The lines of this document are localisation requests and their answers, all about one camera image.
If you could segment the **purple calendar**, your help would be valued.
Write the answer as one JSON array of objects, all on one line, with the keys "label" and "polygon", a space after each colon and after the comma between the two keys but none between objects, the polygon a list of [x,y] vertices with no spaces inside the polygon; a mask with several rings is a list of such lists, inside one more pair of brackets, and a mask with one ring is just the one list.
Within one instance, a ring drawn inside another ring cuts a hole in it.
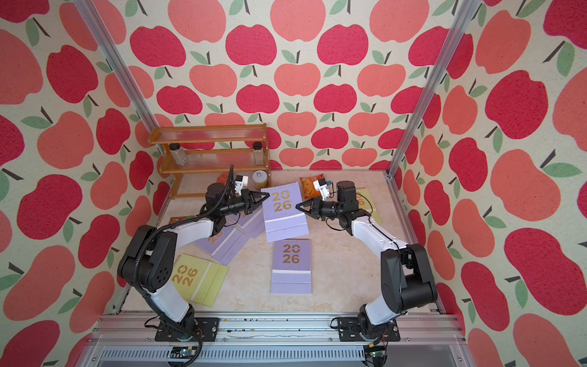
[{"label": "purple calendar", "polygon": [[236,226],[252,239],[260,237],[265,231],[264,214],[261,208],[238,219]]},{"label": "purple calendar", "polygon": [[285,239],[275,242],[271,294],[311,295],[311,262],[311,241],[309,239]]},{"label": "purple calendar", "polygon": [[230,226],[214,236],[195,241],[195,245],[220,264],[228,266],[249,239],[248,235]]},{"label": "purple calendar", "polygon": [[309,234],[306,216],[296,208],[302,202],[299,183],[261,190],[270,194],[262,204],[266,239],[269,243]]}]

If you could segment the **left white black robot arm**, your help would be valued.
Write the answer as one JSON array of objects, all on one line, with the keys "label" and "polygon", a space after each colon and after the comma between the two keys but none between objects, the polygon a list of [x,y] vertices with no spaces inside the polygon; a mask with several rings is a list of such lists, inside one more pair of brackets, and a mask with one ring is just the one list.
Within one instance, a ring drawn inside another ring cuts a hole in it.
[{"label": "left white black robot arm", "polygon": [[206,203],[195,217],[161,227],[142,225],[135,231],[118,266],[118,276],[145,299],[164,331],[180,341],[203,341],[194,308],[172,284],[176,250],[220,233],[226,217],[257,210],[270,194],[212,183]]}]

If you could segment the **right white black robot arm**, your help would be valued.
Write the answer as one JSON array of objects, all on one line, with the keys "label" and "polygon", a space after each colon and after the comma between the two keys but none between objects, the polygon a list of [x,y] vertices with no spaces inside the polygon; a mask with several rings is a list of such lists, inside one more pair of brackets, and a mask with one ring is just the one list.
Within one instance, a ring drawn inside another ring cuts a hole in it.
[{"label": "right white black robot arm", "polygon": [[368,211],[359,207],[356,187],[350,180],[337,183],[335,201],[327,200],[330,189],[326,180],[315,180],[313,186],[320,196],[298,203],[296,209],[315,220],[338,220],[337,230],[362,241],[381,263],[381,295],[363,305],[357,321],[348,322],[342,330],[368,342],[378,341],[396,318],[437,300],[437,286],[421,244],[406,243],[379,226]]}]

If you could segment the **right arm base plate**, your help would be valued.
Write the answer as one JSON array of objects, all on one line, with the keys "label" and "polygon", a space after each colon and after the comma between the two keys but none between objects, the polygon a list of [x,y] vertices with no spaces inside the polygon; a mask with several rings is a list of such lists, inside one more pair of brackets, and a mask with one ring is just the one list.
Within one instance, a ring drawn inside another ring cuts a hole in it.
[{"label": "right arm base plate", "polygon": [[375,326],[364,318],[335,317],[330,321],[330,328],[339,334],[341,342],[379,343],[401,340],[396,320]]}]

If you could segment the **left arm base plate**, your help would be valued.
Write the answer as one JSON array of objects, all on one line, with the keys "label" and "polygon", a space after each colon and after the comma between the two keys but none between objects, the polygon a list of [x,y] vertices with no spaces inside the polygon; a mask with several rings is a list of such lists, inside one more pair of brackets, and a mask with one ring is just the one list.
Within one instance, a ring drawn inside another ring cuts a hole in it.
[{"label": "left arm base plate", "polygon": [[220,319],[217,317],[193,317],[190,315],[180,323],[161,321],[154,340],[168,343],[195,343],[198,340],[214,342],[219,323]]}]

